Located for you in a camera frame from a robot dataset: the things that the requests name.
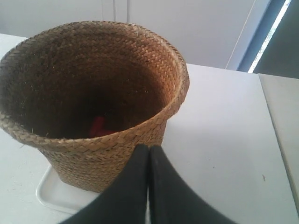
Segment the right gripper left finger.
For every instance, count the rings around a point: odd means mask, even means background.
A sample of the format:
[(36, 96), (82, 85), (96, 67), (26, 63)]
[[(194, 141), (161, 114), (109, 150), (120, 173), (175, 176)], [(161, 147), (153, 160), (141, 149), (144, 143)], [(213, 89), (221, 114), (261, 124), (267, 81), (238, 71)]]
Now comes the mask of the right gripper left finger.
[(148, 189), (149, 148), (136, 145), (114, 181), (63, 224), (144, 224)]

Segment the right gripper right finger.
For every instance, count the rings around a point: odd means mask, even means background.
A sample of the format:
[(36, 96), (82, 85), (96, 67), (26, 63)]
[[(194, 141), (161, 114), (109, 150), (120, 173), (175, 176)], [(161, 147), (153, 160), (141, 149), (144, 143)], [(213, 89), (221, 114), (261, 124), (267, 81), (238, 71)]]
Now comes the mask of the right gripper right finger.
[(182, 179), (161, 146), (149, 150), (149, 210), (152, 224), (234, 224)]

